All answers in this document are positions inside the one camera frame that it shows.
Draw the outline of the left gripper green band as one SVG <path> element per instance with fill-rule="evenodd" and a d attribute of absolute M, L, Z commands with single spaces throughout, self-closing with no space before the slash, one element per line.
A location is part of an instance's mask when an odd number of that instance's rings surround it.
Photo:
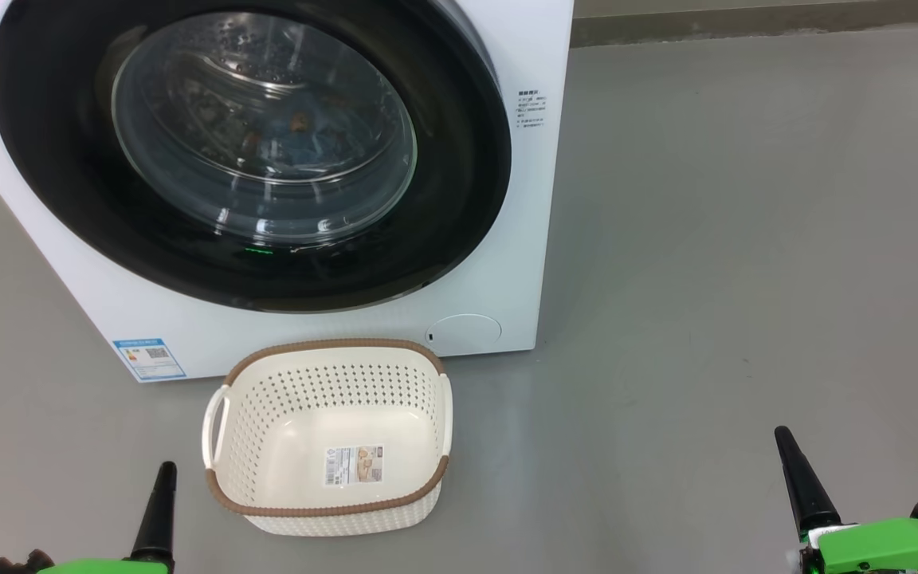
<path fill-rule="evenodd" d="M 178 469 L 175 462 L 163 462 L 143 511 L 131 558 L 55 563 L 46 552 L 34 549 L 25 562 L 14 562 L 1 556 L 0 573 L 172 573 L 175 564 L 176 482 Z"/>

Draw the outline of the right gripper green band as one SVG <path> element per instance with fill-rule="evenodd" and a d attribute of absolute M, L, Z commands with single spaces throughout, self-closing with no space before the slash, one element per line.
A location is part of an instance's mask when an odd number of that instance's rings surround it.
<path fill-rule="evenodd" d="M 775 442 L 800 548 L 790 573 L 918 573 L 918 502 L 907 518 L 842 524 L 830 495 L 787 426 Z"/>

